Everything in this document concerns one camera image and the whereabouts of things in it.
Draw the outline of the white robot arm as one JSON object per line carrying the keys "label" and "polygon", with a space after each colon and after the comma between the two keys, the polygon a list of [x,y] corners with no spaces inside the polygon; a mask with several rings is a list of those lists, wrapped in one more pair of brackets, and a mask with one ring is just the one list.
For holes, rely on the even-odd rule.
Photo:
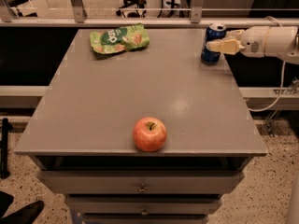
{"label": "white robot arm", "polygon": [[209,51],[246,57],[275,57],[291,64],[299,64],[298,28],[296,26],[253,26],[233,30],[224,38],[206,43]]}

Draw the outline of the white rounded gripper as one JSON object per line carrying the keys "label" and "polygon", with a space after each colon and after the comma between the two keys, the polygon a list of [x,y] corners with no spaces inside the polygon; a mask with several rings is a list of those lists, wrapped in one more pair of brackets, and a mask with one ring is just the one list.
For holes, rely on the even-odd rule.
{"label": "white rounded gripper", "polygon": [[253,26],[247,30],[231,30],[226,33],[224,39],[208,41],[206,48],[209,51],[230,55],[236,55],[240,51],[247,57],[262,58],[264,57],[268,30],[268,26]]}

